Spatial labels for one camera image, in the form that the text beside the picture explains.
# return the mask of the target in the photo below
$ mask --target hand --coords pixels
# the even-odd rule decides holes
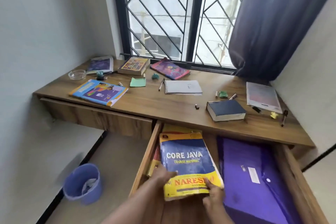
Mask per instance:
[[[157,182],[157,186],[161,188],[169,181],[170,178],[173,178],[176,175],[177,172],[168,172],[162,164],[159,164],[159,166],[153,171],[152,179],[154,179]]]
[[[223,200],[225,198],[224,190],[212,184],[207,178],[204,182],[209,189],[209,196],[203,198],[203,205],[208,213],[210,219],[225,211]]]

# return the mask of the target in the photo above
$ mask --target spiral notebook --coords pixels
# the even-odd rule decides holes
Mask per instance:
[[[168,81],[165,80],[166,94],[178,95],[202,95],[202,89],[198,81]]]

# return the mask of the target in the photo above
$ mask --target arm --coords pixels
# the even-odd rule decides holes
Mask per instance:
[[[175,175],[176,172],[168,172],[163,165],[158,166],[153,176],[101,224],[140,224],[149,202],[158,190]]]
[[[204,179],[209,189],[209,196],[203,198],[203,205],[212,224],[235,224],[223,206],[224,190]]]

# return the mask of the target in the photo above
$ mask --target purple folder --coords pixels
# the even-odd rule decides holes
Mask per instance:
[[[302,224],[268,145],[217,141],[224,205],[235,224]]]

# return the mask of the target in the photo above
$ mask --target yellow eraser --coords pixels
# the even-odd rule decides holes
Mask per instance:
[[[279,116],[279,114],[277,114],[276,112],[271,112],[271,117],[273,119],[276,119]]]

